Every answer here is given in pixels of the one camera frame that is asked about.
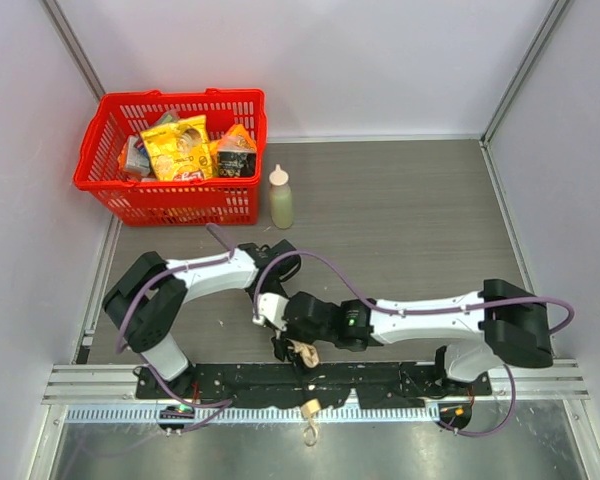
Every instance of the black mounting plate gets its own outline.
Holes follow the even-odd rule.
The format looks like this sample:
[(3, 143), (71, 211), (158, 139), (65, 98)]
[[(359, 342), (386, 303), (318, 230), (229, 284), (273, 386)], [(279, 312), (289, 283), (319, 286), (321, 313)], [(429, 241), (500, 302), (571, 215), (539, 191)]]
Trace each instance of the black mounting plate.
[[(434, 365), (413, 362), (323, 363), (303, 373), (289, 363), (207, 363), (190, 371), (187, 388), (179, 395), (192, 398), (197, 384), (201, 403), (231, 399), (237, 408), (293, 408), (311, 398), (323, 408), (340, 407), (352, 388), (362, 409), (422, 407), (423, 397), (466, 396), (469, 390), (474, 396), (492, 393), (487, 373), (472, 384), (445, 380), (438, 385)], [(136, 373), (136, 398), (169, 398), (147, 368)]]

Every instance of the white panel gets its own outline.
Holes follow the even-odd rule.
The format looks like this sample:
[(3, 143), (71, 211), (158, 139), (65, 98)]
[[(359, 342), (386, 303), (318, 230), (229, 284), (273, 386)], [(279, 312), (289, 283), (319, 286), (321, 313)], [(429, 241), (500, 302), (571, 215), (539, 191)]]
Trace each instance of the white panel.
[(576, 308), (556, 340), (600, 413), (600, 0), (574, 2), (493, 152), (537, 290)]
[(551, 0), (61, 0), (109, 91), (260, 87), (274, 137), (482, 134)]
[(0, 1), (0, 480), (24, 478), (106, 212), (71, 181), (96, 102), (37, 2)]

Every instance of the bottle cap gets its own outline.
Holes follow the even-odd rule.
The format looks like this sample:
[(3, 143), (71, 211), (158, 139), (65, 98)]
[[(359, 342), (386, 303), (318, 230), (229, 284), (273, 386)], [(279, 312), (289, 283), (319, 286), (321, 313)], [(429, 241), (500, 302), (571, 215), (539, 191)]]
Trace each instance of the bottle cap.
[(269, 174), (269, 183), (274, 187), (286, 185), (289, 181), (289, 174), (280, 168), (280, 164), (276, 164), (276, 169)]

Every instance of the wooden table surface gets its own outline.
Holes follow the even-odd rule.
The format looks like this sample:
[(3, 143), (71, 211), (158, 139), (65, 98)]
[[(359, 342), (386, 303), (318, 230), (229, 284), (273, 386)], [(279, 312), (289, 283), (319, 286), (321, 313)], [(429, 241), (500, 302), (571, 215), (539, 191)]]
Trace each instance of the wooden table surface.
[[(295, 223), (276, 229), (269, 217), (266, 174), (276, 163), (290, 174)], [(257, 225), (228, 227), (237, 243), (320, 253), (368, 297), (444, 298), (479, 290), (486, 278), (522, 285), (477, 141), (271, 144), (265, 155)], [(144, 252), (195, 259), (222, 248), (202, 227), (127, 228), (120, 233), (109, 286)], [(317, 261), (285, 286), (339, 303), (352, 298)], [(102, 314), (89, 363), (138, 363), (114, 354), (116, 328)], [(172, 333), (194, 362), (273, 362), (271, 331), (251, 323), (248, 296), (226, 291), (183, 306)], [(409, 341), (363, 353), (317, 343), (324, 361), (431, 360), (443, 340)]]

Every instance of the red basket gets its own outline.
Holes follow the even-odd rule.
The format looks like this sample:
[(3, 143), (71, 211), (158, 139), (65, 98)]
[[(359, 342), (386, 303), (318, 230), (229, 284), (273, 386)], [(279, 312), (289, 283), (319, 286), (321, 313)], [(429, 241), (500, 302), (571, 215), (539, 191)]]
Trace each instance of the red basket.
[[(256, 174), (190, 182), (130, 181), (118, 171), (118, 155), (129, 135), (146, 130), (167, 110), (181, 118), (207, 116), (211, 140), (241, 123), (258, 145)], [(258, 221), (258, 184), (267, 143), (261, 90), (204, 93), (110, 93), (100, 101), (80, 149), (73, 183), (91, 192), (127, 225), (250, 224)]]

